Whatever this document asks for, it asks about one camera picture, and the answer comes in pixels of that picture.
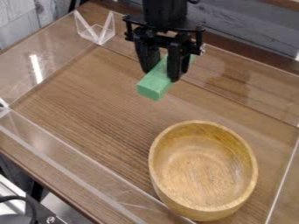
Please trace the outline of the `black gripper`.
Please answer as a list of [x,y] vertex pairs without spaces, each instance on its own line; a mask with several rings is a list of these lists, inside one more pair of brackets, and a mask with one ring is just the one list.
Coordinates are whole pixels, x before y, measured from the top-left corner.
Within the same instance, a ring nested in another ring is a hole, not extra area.
[[201,54],[204,27],[187,18],[188,4],[199,0],[143,0],[144,14],[123,16],[125,40],[135,41],[139,63],[147,74],[160,61],[159,47],[168,47],[167,76],[176,82],[188,72],[191,54]]

